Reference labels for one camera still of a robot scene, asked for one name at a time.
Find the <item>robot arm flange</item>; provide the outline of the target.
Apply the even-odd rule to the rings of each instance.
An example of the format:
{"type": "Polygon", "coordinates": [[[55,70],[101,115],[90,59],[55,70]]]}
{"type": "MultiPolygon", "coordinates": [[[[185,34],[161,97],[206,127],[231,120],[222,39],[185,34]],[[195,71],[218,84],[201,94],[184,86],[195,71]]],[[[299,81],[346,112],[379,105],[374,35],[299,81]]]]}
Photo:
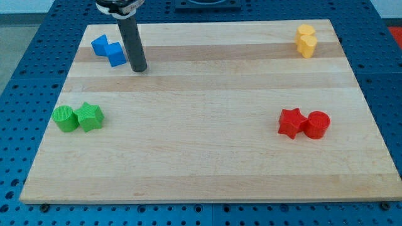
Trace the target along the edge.
{"type": "Polygon", "coordinates": [[[145,0],[95,0],[97,9],[115,19],[127,19],[136,14],[145,0]]]}

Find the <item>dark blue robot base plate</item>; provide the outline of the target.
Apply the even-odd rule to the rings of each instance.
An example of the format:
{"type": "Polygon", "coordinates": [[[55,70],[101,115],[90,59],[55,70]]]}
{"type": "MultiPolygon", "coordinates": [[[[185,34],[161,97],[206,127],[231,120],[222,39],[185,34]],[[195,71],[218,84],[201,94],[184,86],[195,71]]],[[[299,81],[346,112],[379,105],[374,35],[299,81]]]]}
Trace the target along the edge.
{"type": "Polygon", "coordinates": [[[241,9],[241,0],[176,0],[175,11],[241,9]]]}

